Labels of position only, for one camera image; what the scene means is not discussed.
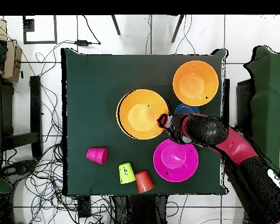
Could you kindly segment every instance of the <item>pink plate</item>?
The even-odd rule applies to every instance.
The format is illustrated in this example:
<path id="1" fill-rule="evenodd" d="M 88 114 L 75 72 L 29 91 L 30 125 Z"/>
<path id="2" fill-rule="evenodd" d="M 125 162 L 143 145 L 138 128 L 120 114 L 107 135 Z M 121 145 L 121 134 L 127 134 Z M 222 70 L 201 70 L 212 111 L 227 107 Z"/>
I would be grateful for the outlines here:
<path id="1" fill-rule="evenodd" d="M 156 148 L 153 164 L 163 179 L 182 182 L 195 173 L 198 153 L 192 144 L 177 144 L 167 139 Z"/>

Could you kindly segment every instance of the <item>white tile floor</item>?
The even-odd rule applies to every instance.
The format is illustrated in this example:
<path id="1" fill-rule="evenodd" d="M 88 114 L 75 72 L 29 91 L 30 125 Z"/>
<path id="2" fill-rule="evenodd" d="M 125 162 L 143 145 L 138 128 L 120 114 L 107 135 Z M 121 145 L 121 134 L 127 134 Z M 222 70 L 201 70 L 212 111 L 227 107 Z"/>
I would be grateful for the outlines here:
<path id="1" fill-rule="evenodd" d="M 116 15 L 117 22 L 120 28 L 121 35 L 118 36 L 113 25 L 111 16 L 86 16 L 90 27 L 96 37 L 100 40 L 101 45 L 90 45 L 88 47 L 77 47 L 73 44 L 64 43 L 55 49 L 57 65 L 42 79 L 42 84 L 48 89 L 56 93 L 57 115 L 61 120 L 61 66 L 60 66 L 60 48 L 70 47 L 84 54 L 145 54 L 145 44 L 147 41 L 150 27 L 148 25 L 148 15 Z M 25 56 L 22 57 L 21 71 L 23 71 L 23 79 L 16 84 L 14 95 L 14 112 L 13 126 L 15 134 L 30 131 L 30 96 L 29 96 L 29 78 L 33 75 L 29 64 L 35 72 L 39 74 L 45 66 L 47 70 L 54 65 L 53 52 L 45 59 L 45 64 L 39 61 L 43 57 L 38 54 L 47 55 L 54 44 L 23 44 L 23 25 L 21 16 L 1 16 L 7 21 L 7 31 L 12 39 L 16 39 L 18 45 L 23 49 Z M 27 40 L 35 40 L 41 37 L 41 40 L 52 39 L 53 35 L 50 32 L 52 28 L 45 24 L 45 20 L 50 19 L 50 16 L 35 16 L 35 34 L 28 34 Z M 178 20 L 178 16 L 153 15 L 152 20 L 152 54 L 174 54 L 176 47 L 183 38 L 184 21 L 176 37 L 176 42 L 171 43 L 172 35 Z M 185 32 L 191 23 L 191 16 L 187 16 Z M 58 42 L 65 40 L 76 41 L 77 38 L 96 42 L 90 33 L 83 16 L 57 16 L 57 36 Z M 249 62 L 252 51 L 255 46 L 268 45 L 274 51 L 280 52 L 280 16 L 276 15 L 193 15 L 191 29 L 187 35 L 190 42 L 195 48 L 196 54 L 210 54 L 214 49 L 226 48 L 229 56 L 226 59 L 226 77 L 230 78 L 230 125 L 234 126 L 237 123 L 236 118 L 236 83 L 250 78 L 249 73 L 243 68 L 243 64 Z M 150 53 L 150 38 L 147 44 L 147 53 Z M 193 54 L 193 49 L 186 40 L 184 40 L 179 48 L 178 54 Z M 49 95 L 54 104 L 56 98 L 53 94 Z M 42 101 L 52 111 L 53 107 L 50 104 L 48 97 L 42 92 Z M 49 110 L 43 106 L 42 124 L 43 135 L 47 135 L 51 126 L 51 114 Z M 50 132 L 47 142 L 44 143 L 44 150 L 53 145 L 56 141 L 60 141 L 60 136 L 56 130 Z M 17 148 L 18 154 L 13 160 L 21 160 L 31 157 L 30 145 Z M 52 153 L 48 153 L 44 159 L 50 159 Z M 30 180 L 26 181 L 27 188 L 32 192 L 35 191 Z M 225 178 L 225 186 L 229 189 L 229 193 L 223 196 L 217 195 L 189 195 L 183 217 L 180 224 L 241 224 L 244 210 L 237 198 L 231 184 Z M 21 181 L 15 192 L 15 219 L 16 222 L 28 223 L 32 218 L 31 204 L 34 194 L 25 186 L 25 181 Z M 99 196 L 94 196 L 93 200 L 97 200 Z M 186 195 L 171 195 L 168 203 L 167 215 L 169 224 L 179 224 L 180 214 L 184 205 Z M 101 203 L 94 205 L 93 211 L 98 211 Z M 54 208 L 44 208 L 38 217 L 41 222 L 33 224 L 48 224 L 50 219 L 56 213 Z M 106 217 L 104 223 L 108 224 L 110 217 L 105 212 Z M 52 220 L 50 224 L 74 224 L 67 211 L 58 212 L 55 216 L 55 222 Z"/>

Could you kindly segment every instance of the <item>power adapter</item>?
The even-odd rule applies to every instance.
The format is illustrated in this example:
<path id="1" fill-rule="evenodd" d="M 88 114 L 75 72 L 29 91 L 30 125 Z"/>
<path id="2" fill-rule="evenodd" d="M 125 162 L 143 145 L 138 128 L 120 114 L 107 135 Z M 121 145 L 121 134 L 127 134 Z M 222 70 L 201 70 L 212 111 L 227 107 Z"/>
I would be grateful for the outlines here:
<path id="1" fill-rule="evenodd" d="M 91 45 L 91 44 L 98 44 L 100 45 L 101 42 L 98 42 L 98 43 L 92 43 L 92 42 L 88 42 L 87 40 L 77 40 L 74 42 L 75 45 L 78 45 L 78 46 L 88 46 L 88 45 Z"/>

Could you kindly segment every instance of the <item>black border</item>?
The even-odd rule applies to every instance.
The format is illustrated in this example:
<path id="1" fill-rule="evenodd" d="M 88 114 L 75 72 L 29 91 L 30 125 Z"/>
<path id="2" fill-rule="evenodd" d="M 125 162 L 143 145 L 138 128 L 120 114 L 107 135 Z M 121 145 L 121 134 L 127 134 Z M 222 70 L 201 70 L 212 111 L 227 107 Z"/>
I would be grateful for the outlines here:
<path id="1" fill-rule="evenodd" d="M 57 21 L 56 21 L 56 15 L 54 15 L 54 41 L 49 40 L 49 41 L 27 41 L 26 39 L 26 31 L 23 31 L 23 40 L 24 40 L 24 45 L 27 44 L 57 44 Z"/>

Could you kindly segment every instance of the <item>pink cup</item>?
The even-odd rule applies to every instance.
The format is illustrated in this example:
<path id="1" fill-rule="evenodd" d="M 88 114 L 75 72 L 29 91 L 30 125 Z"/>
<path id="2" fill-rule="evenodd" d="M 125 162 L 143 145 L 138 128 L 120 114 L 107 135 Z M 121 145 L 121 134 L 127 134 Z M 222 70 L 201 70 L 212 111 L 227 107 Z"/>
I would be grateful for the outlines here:
<path id="1" fill-rule="evenodd" d="M 107 160 L 107 148 L 90 148 L 87 151 L 86 157 L 102 165 Z"/>

